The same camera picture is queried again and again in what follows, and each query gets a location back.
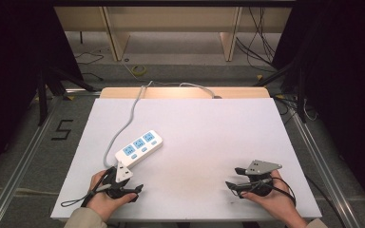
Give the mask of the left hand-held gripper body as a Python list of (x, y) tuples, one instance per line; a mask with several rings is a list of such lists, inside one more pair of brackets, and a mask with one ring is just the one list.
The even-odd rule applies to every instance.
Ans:
[(110, 167), (103, 180), (103, 186), (107, 185), (105, 192), (112, 199), (119, 199), (126, 194), (132, 193), (132, 189), (125, 189), (126, 184), (132, 176), (133, 173), (121, 162), (116, 166)]

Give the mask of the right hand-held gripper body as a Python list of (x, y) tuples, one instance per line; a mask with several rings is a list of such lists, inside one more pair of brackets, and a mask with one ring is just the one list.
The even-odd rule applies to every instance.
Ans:
[(244, 175), (249, 178), (250, 192), (261, 197), (267, 196), (274, 186), (271, 173), (281, 167), (278, 163), (253, 160), (244, 171)]

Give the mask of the white power strip blue sockets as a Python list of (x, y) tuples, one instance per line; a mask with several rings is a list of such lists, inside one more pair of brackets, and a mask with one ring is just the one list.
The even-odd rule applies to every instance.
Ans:
[(132, 168), (163, 146), (163, 138), (154, 130), (149, 130), (115, 154), (117, 162)]

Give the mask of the person's left hand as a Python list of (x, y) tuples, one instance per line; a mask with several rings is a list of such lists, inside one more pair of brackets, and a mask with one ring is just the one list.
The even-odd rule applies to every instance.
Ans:
[(86, 208), (97, 213), (103, 221), (108, 221), (117, 209), (131, 202), (136, 197), (137, 195), (135, 193), (130, 193), (119, 199), (112, 199), (106, 193), (97, 193), (87, 203)]

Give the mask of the person's right hand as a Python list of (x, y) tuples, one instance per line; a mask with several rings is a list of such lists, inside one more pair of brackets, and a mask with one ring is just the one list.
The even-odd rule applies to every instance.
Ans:
[(251, 192), (243, 191), (241, 195), (248, 200), (251, 200), (262, 206), (274, 219), (282, 221), (288, 228), (304, 227), (305, 222), (298, 214), (296, 206), (293, 201), (286, 196), (289, 193), (289, 188), (281, 180), (278, 170), (271, 173), (273, 185), (277, 190), (272, 190), (267, 196), (261, 197)]

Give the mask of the white table cover sheet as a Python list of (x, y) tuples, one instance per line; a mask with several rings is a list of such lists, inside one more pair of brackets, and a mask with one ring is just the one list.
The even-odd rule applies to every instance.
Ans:
[(265, 99), (98, 99), (88, 117), (67, 177), (52, 211), (67, 219), (90, 178), (114, 162), (115, 153), (149, 130), (163, 146), (133, 167), (129, 187), (140, 184), (134, 203), (113, 219), (131, 222), (268, 220), (254, 202), (239, 199), (226, 182), (253, 160), (279, 163), (280, 174), (308, 219), (320, 215), (275, 102)]

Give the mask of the black metal stand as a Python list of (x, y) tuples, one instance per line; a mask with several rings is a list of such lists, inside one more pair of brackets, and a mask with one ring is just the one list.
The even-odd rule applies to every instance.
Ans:
[(284, 76), (285, 80), (282, 83), (281, 90), (287, 90), (288, 85), (290, 82), (296, 82), (293, 85), (293, 90), (297, 93), (297, 104), (296, 110), (297, 114), (299, 115), (300, 119), (305, 123), (306, 119), (306, 111), (304, 108), (305, 105), (305, 95), (304, 95), (304, 88), (305, 88), (305, 76), (302, 69), (295, 63), (290, 63), (287, 66), (283, 67), (282, 69), (278, 70), (277, 72), (273, 73), (266, 79), (262, 79), (259, 82), (255, 83), (255, 86), (266, 86), (278, 78)]
[(85, 83), (82, 77), (77, 78), (58, 67), (44, 67), (37, 75), (37, 92), (40, 110), (39, 126), (41, 126), (48, 118), (47, 89), (49, 89), (54, 96), (63, 96), (66, 93), (66, 89), (62, 84), (63, 81), (69, 81), (89, 92), (96, 91), (96, 88)]

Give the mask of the beige wooden desk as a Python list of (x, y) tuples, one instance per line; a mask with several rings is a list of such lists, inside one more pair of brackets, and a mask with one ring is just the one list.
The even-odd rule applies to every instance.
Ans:
[(291, 8), (266, 7), (56, 7), (65, 31), (104, 31), (120, 61), (131, 32), (217, 32), (230, 62), (240, 32), (284, 31)]

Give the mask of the aluminium floor rail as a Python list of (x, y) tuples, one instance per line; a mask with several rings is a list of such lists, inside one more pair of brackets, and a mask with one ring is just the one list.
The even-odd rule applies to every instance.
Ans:
[(309, 127), (301, 120), (295, 110), (289, 109), (289, 113), (292, 115), (292, 120), (308, 148), (318, 173), (331, 197), (331, 202), (342, 220), (343, 226), (345, 228), (361, 228), (360, 222), (356, 217), (351, 204), (347, 201), (344, 192), (335, 179), (333, 171), (330, 169), (327, 161), (323, 158)]
[(27, 173), (31, 161), (33, 160), (35, 154), (37, 153), (41, 141), (44, 139), (44, 136), (52, 121), (52, 116), (54, 115), (61, 101), (62, 101), (61, 97), (52, 98), (52, 100), (49, 103), (48, 116), (40, 125), (37, 126), (36, 130), (32, 135), (32, 138), (29, 141), (28, 147), (23, 152), (19, 162), (16, 163), (16, 166), (12, 171), (12, 173), (10, 174), (10, 178), (8, 179), (7, 183), (0, 190), (0, 222), (5, 213), (7, 212), (9, 205), (18, 189), (18, 186), (20, 185), (23, 177)]

